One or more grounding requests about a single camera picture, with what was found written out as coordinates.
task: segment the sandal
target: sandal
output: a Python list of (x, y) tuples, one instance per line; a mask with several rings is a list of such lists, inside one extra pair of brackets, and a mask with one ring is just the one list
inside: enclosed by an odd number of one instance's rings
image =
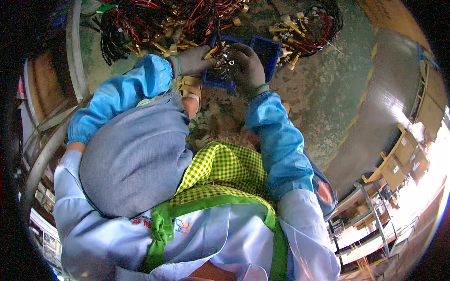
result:
[(202, 98), (202, 81), (192, 76), (183, 76), (177, 78), (177, 84), (177, 89), (180, 91), (183, 98), (194, 98), (198, 102), (197, 110), (195, 111), (194, 115), (189, 116), (189, 118), (193, 118), (200, 111), (200, 99)]

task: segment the glove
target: glove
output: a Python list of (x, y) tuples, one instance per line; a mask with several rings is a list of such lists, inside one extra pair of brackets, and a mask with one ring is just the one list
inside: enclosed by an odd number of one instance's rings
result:
[(210, 49), (209, 46), (190, 48), (179, 55), (168, 57), (167, 60), (172, 65), (172, 78), (198, 74), (215, 65), (216, 60), (214, 58), (203, 59)]
[(258, 55), (247, 45), (236, 43), (231, 46), (231, 78), (236, 86), (252, 98), (268, 91), (266, 75)]

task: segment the gingham fabric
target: gingham fabric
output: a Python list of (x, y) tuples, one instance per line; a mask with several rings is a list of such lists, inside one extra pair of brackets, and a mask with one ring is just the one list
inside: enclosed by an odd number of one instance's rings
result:
[(233, 195), (257, 200), (275, 216), (275, 205), (264, 192), (266, 178), (261, 154), (231, 143), (214, 141), (192, 159), (175, 195), (169, 200), (169, 206), (205, 197)]

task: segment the blue sleeve cover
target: blue sleeve cover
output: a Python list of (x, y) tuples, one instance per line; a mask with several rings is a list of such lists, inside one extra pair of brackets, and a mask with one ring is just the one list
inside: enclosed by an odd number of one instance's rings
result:
[(311, 163), (303, 154), (303, 135), (288, 119), (279, 95), (263, 92), (247, 109), (246, 127), (259, 136), (262, 165), (269, 174), (265, 191), (277, 202), (289, 191), (313, 192)]
[(100, 84), (88, 106), (75, 112), (67, 129), (67, 145), (72, 142), (87, 144), (115, 116), (136, 107), (144, 98), (165, 93), (171, 79), (172, 68), (167, 60), (151, 54), (143, 56), (126, 74)]

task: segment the green checkered apron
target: green checkered apron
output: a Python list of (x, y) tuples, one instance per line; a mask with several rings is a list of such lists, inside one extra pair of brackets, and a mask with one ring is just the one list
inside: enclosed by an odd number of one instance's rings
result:
[(274, 232), (274, 254), (270, 280), (285, 280), (287, 243), (271, 202), (264, 192), (267, 173), (261, 154), (231, 143), (211, 142), (192, 159), (175, 195), (154, 207), (153, 242), (141, 271), (150, 273), (162, 264), (164, 247), (173, 240), (172, 219), (225, 204), (263, 204), (264, 224)]

